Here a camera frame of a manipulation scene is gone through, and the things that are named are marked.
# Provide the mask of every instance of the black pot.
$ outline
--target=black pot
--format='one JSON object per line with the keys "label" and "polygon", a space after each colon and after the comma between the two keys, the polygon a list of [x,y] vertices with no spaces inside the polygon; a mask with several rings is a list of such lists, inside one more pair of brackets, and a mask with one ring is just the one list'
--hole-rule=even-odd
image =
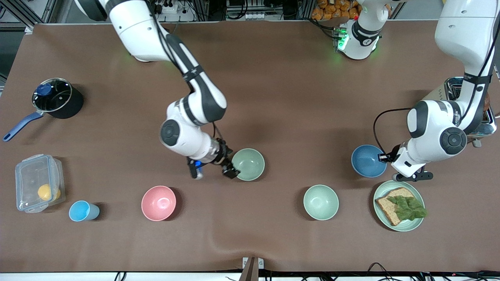
{"label": "black pot", "polygon": [[34,91],[31,102],[36,111],[24,117],[4,137],[10,141],[29,122],[42,118],[45,113],[58,119],[66,119],[76,115],[84,105],[84,96],[66,80],[52,78],[42,82]]}

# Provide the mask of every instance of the brown table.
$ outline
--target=brown table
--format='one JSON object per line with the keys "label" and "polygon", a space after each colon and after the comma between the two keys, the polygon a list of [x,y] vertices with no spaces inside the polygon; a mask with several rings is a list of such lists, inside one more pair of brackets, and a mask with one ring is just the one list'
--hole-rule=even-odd
{"label": "brown table", "polygon": [[[0,99],[0,132],[33,111],[31,93],[47,78],[69,80],[86,100],[77,116],[44,117],[0,143],[0,271],[227,270],[250,255],[273,271],[364,271],[372,262],[390,271],[498,270],[500,134],[427,166],[434,179],[414,186],[429,216],[407,233],[373,212],[374,188],[394,170],[368,179],[351,168],[353,149],[375,143],[378,113],[412,106],[463,73],[437,48],[435,26],[388,22],[372,56],[352,61],[308,22],[179,25],[175,33],[227,97],[217,125],[229,146],[266,159],[254,182],[224,178],[216,166],[192,180],[185,158],[160,143],[167,105],[189,91],[170,63],[136,61],[110,25],[36,26]],[[493,79],[491,102],[500,108],[498,91]],[[387,114],[378,130],[390,150],[409,137],[405,113]],[[62,161],[67,199],[27,214],[15,207],[14,168],[35,154]],[[337,192],[333,219],[314,221],[303,210],[315,184]],[[178,196],[168,221],[141,213],[155,185]],[[100,219],[70,221],[77,200],[99,203]]]}

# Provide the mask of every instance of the bread slice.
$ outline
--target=bread slice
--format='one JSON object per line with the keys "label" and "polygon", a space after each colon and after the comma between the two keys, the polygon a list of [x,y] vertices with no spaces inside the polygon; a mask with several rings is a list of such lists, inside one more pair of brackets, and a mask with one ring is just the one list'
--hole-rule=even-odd
{"label": "bread slice", "polygon": [[385,216],[389,219],[390,224],[393,226],[397,226],[401,223],[400,218],[396,214],[396,204],[392,203],[387,199],[387,197],[395,197],[395,196],[403,196],[403,197],[415,197],[411,191],[404,187],[396,188],[387,193],[386,196],[381,197],[376,200],[378,206],[384,212]]}

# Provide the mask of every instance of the blue bowl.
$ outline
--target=blue bowl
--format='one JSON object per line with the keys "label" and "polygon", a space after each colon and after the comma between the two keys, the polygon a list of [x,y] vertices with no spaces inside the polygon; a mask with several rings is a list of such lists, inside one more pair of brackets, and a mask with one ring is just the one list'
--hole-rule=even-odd
{"label": "blue bowl", "polygon": [[376,178],[387,169],[387,163],[379,161],[379,154],[383,153],[380,148],[364,144],[358,146],[352,152],[350,163],[356,173],[366,178]]}

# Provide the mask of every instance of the pan handle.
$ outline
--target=pan handle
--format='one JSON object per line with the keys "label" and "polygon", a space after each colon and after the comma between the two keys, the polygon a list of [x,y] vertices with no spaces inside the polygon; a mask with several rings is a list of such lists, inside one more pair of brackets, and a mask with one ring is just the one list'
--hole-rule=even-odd
{"label": "pan handle", "polygon": [[17,125],[12,128],[6,135],[3,136],[3,141],[8,142],[12,140],[12,138],[21,131],[22,128],[24,128],[26,125],[28,125],[29,122],[33,120],[40,119],[44,116],[45,112],[37,110],[36,112],[31,113],[30,115],[24,117]]}

